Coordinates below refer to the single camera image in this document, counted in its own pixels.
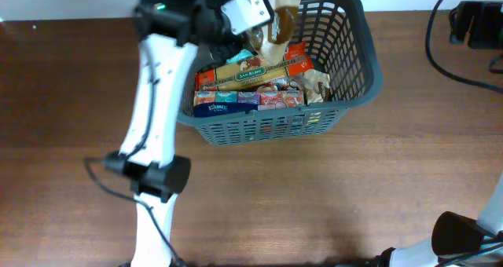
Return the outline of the blue Kleenex tissue box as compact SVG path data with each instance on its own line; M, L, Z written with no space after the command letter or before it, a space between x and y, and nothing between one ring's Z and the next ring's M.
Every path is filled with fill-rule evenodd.
M196 91L193 100L193 115L197 118L207 118L237 112L296 108L304 104L304 94L300 90Z

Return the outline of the light teal tissue pack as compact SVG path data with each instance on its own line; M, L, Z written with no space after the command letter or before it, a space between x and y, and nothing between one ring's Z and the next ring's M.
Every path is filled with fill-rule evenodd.
M227 64L238 64L243 60L247 60L249 58L253 58L255 54L248 49L242 49L239 53L229 58L226 63Z

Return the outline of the beige cookie bag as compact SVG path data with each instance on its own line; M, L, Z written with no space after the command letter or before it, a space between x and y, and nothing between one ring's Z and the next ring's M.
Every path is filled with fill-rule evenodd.
M330 100L331 90L328 74L310 69L304 73L292 76L292 81L304 92L307 104Z
M298 20L301 0L267 0L272 21L247 31L248 40L257 54L269 65L281 62Z

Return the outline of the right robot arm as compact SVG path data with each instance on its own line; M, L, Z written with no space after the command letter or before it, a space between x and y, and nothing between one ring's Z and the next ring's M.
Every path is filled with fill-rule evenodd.
M431 239L389 248L366 261L336 267L502 267L502 181L474 220L454 212L439 216Z

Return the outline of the green Nescafe coffee bag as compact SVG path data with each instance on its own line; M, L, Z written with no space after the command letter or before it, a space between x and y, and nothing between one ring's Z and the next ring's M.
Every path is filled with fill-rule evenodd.
M299 90L298 85L295 82L289 82L286 84L283 83L266 83L259 86L256 90L258 93L265 92L275 92L275 91L290 91L290 90Z

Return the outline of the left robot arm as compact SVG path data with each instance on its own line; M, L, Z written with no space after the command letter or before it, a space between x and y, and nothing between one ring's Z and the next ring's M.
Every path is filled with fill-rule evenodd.
M176 155L185 81L201 45L230 46L272 19L267 0L138 0L132 12L140 68L127 135L102 164L130 182L137 209L131 266L183 266L170 242L172 214L191 162Z

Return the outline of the San Remo spaghetti pack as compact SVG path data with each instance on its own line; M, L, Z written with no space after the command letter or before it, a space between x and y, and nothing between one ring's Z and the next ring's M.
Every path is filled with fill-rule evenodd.
M287 46L280 61L267 63L259 56L223 65L195 75L196 91L238 91L261 86L275 79L299 75L314 68L304 53L305 42Z

